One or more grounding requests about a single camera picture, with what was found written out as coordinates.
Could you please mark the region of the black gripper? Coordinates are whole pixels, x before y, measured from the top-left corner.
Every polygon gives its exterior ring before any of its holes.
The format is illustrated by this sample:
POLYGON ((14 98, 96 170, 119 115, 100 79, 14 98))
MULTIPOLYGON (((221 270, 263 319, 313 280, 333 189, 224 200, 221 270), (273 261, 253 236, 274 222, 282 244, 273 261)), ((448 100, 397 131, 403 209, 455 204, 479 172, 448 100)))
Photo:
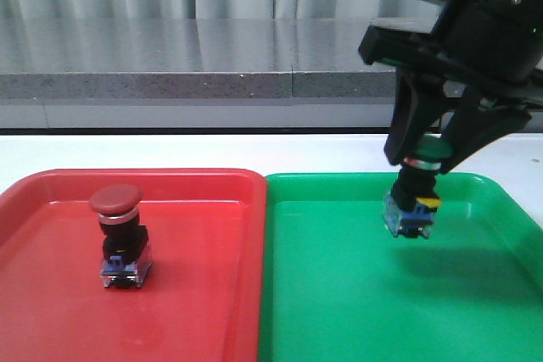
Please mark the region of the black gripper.
POLYGON ((395 107, 384 145, 392 165, 413 155, 429 128, 455 107, 445 95, 445 79, 496 96, 464 90, 441 135, 452 147, 440 168, 444 175, 522 130, 532 119, 525 101, 542 104, 542 0, 427 1, 443 5, 430 32, 375 22, 359 54, 366 64, 404 68, 395 74, 395 107))

